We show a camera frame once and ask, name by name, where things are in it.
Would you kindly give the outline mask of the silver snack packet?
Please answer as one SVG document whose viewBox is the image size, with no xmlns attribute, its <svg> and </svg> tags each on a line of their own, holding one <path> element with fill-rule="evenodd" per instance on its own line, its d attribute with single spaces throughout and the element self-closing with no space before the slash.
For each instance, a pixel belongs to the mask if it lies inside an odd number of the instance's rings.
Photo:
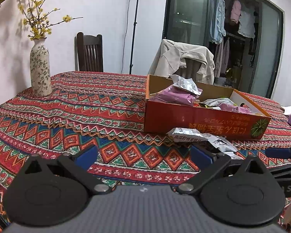
<svg viewBox="0 0 291 233">
<path fill-rule="evenodd" d="M 183 78 L 182 76 L 179 76 L 177 74 L 172 74 L 170 75 L 170 78 L 173 81 L 173 86 L 184 90 L 188 91 L 194 95 L 200 96 L 203 92 L 203 90 L 199 89 L 196 85 L 196 83 L 193 81 L 192 78 L 186 79 Z"/>
</svg>

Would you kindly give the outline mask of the dark wooden chair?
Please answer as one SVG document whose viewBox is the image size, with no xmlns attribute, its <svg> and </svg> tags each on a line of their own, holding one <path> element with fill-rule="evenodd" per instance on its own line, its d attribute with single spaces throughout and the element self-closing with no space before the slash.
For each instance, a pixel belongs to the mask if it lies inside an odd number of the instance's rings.
<svg viewBox="0 0 291 233">
<path fill-rule="evenodd" d="M 102 35 L 76 35 L 76 47 L 79 70 L 83 72 L 103 72 Z"/>
</svg>

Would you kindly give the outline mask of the white tissue paper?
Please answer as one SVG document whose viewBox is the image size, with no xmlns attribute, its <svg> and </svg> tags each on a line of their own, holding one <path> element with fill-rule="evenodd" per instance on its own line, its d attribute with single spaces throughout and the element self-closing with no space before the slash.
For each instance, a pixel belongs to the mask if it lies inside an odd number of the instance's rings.
<svg viewBox="0 0 291 233">
<path fill-rule="evenodd" d="M 281 109 L 283 110 L 283 114 L 285 116 L 291 115 L 291 106 L 281 106 Z"/>
</svg>

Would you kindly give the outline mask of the red patterned tablecloth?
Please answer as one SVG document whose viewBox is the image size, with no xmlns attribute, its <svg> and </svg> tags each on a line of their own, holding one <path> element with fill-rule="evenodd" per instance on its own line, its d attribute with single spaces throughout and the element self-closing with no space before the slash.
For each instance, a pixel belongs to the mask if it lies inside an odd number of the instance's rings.
<svg viewBox="0 0 291 233">
<path fill-rule="evenodd" d="M 222 177 L 181 194 L 177 187 L 200 172 L 190 146 L 210 143 L 145 132 L 146 79 L 65 72 L 52 77 L 49 96 L 27 89 L 0 105 L 4 232 L 283 232 L 287 198 L 269 168 L 291 159 L 265 155 L 291 147 L 291 132 L 275 122 L 278 104 L 264 101 L 272 113 L 261 139 L 222 136 L 237 149 L 224 153 L 231 163 Z M 88 173 L 111 188 L 108 194 L 89 194 L 57 162 L 93 145 L 98 158 Z"/>
</svg>

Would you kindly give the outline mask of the yellow blossom branches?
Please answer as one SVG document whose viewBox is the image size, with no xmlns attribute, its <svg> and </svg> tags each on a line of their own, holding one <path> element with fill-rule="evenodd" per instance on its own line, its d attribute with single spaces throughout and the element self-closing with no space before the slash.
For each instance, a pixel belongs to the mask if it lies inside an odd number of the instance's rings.
<svg viewBox="0 0 291 233">
<path fill-rule="evenodd" d="M 22 25 L 30 27 L 28 38 L 31 41 L 46 38 L 51 35 L 52 27 L 62 23 L 70 23 L 75 19 L 82 17 L 72 17 L 64 15 L 63 18 L 57 23 L 51 23 L 49 16 L 51 13 L 57 12 L 60 9 L 55 7 L 50 11 L 45 12 L 43 5 L 46 0 L 18 0 L 18 9 L 24 16 Z"/>
</svg>

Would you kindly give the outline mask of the pink hanging garment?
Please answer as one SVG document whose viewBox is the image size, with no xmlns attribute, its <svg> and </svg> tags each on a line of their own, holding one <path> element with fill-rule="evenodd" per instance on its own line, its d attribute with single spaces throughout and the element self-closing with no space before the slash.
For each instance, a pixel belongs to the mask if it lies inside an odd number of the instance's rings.
<svg viewBox="0 0 291 233">
<path fill-rule="evenodd" d="M 231 22 L 238 24 L 240 15 L 241 15 L 241 3 L 239 0 L 234 0 L 230 14 Z"/>
</svg>

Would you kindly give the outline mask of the green white snack packet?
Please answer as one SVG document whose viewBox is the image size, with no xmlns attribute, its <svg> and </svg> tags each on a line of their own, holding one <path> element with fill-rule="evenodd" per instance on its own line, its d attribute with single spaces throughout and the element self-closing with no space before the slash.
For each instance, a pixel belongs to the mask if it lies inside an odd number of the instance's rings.
<svg viewBox="0 0 291 233">
<path fill-rule="evenodd" d="M 207 99 L 202 102 L 202 104 L 207 105 L 208 107 L 216 107 L 221 104 L 227 104 L 232 106 L 237 106 L 231 99 L 227 97 L 215 98 L 215 99 Z"/>
</svg>

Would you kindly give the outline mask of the light blue hanging shirt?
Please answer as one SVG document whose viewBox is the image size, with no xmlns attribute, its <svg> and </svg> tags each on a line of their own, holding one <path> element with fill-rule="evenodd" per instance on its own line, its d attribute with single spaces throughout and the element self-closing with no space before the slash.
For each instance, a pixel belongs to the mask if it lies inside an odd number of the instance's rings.
<svg viewBox="0 0 291 233">
<path fill-rule="evenodd" d="M 212 0 L 211 22 L 210 22 L 210 41 L 217 45 L 221 44 L 223 37 L 226 36 L 225 24 L 225 1 Z"/>
</svg>

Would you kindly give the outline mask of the white floral ceramic vase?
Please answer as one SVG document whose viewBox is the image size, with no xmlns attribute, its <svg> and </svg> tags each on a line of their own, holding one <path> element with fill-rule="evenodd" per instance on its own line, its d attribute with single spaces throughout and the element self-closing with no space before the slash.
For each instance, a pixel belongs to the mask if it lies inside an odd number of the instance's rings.
<svg viewBox="0 0 291 233">
<path fill-rule="evenodd" d="M 45 97 L 52 93 L 49 51 L 44 45 L 45 40 L 34 39 L 30 52 L 31 87 L 35 97 Z"/>
</svg>

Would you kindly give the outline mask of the white printed snack packet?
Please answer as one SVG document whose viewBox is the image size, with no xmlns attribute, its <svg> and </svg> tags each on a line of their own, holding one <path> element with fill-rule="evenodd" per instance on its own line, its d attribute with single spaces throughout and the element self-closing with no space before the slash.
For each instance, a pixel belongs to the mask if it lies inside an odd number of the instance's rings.
<svg viewBox="0 0 291 233">
<path fill-rule="evenodd" d="M 176 143 L 195 143 L 207 141 L 209 135 L 200 133 L 197 129 L 173 128 L 166 135 Z"/>
</svg>

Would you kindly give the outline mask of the pink snack packet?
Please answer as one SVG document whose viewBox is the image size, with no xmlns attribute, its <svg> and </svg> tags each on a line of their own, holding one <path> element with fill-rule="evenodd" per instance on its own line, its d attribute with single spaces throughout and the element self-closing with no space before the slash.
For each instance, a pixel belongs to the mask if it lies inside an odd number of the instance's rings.
<svg viewBox="0 0 291 233">
<path fill-rule="evenodd" d="M 196 95 L 190 91 L 183 90 L 175 86 L 169 86 L 157 93 L 152 94 L 149 100 L 161 103 L 193 106 L 194 102 L 199 98 L 201 93 L 202 90 L 199 88 L 197 89 Z"/>
</svg>

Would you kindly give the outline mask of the black framed sliding glass door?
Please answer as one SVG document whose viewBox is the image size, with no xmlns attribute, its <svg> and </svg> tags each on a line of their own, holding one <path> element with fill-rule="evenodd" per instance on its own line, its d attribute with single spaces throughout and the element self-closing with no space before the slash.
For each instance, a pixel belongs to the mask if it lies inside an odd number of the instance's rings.
<svg viewBox="0 0 291 233">
<path fill-rule="evenodd" d="M 283 13 L 267 0 L 166 0 L 163 37 L 206 46 L 217 85 L 272 96 Z"/>
</svg>

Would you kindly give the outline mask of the beige jacket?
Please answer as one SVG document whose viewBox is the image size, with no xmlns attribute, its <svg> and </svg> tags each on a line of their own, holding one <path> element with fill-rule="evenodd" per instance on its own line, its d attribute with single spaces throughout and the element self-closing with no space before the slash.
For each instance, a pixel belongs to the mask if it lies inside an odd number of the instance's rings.
<svg viewBox="0 0 291 233">
<path fill-rule="evenodd" d="M 180 67 L 185 67 L 185 59 L 194 59 L 202 65 L 197 72 L 197 81 L 206 84 L 214 83 L 214 55 L 201 45 L 174 42 L 163 39 L 150 66 L 149 74 L 169 77 L 176 74 Z"/>
</svg>

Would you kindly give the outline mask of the white striped snack packet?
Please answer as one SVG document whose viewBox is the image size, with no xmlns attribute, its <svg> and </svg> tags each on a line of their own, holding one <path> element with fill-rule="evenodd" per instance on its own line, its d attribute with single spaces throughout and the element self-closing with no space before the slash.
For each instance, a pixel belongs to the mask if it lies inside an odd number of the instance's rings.
<svg viewBox="0 0 291 233">
<path fill-rule="evenodd" d="M 227 139 L 222 136 L 215 136 L 209 133 L 203 133 L 203 136 L 207 138 L 207 141 L 220 152 L 237 152 L 237 149 Z"/>
</svg>

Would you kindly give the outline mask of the white hanging top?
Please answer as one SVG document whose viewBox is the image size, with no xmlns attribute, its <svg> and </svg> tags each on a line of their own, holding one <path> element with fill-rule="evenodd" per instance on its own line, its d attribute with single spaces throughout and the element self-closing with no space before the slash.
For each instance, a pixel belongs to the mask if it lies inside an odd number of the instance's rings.
<svg viewBox="0 0 291 233">
<path fill-rule="evenodd" d="M 241 7 L 241 14 L 239 18 L 239 29 L 238 33 L 247 38 L 255 38 L 255 16 L 254 16 L 254 7 L 251 6 L 247 8 L 245 5 Z"/>
</svg>

